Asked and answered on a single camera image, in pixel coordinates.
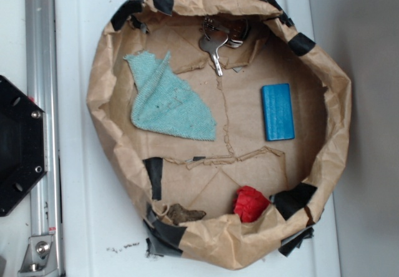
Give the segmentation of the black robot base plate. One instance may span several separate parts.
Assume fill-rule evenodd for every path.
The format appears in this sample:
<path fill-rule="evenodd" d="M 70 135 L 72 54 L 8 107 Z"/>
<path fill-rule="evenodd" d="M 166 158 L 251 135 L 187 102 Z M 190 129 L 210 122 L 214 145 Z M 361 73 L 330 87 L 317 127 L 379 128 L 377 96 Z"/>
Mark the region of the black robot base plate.
<path fill-rule="evenodd" d="M 46 173 L 44 112 L 1 76 L 1 216 L 8 216 Z"/>

